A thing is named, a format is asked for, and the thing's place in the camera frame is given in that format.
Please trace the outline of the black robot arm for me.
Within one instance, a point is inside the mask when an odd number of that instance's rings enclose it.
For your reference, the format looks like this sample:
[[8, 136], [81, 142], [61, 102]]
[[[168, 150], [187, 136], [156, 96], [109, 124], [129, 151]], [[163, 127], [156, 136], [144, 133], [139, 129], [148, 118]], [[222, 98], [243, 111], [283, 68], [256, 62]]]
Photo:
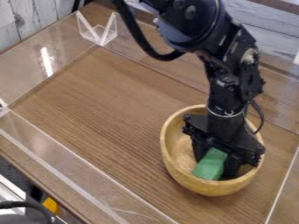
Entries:
[[210, 83], [206, 113], [183, 116], [182, 132], [191, 138], [200, 163], [211, 149], [226, 155], [226, 179], [238, 176], [243, 165], [259, 166], [264, 146], [248, 128], [248, 106], [263, 93], [258, 42], [226, 10], [223, 0], [139, 0], [158, 16], [156, 26], [166, 43], [198, 55]]

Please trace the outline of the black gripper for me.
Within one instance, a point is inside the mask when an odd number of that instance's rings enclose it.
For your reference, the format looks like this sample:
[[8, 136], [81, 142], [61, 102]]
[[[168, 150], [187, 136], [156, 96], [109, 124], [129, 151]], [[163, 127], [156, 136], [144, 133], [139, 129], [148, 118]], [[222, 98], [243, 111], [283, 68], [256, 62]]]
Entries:
[[266, 147], [250, 133], [243, 115], [216, 117], [212, 114], [183, 115], [182, 132], [191, 137], [195, 160], [200, 161], [211, 147], [228, 154], [224, 162], [224, 179], [235, 179], [258, 167]]

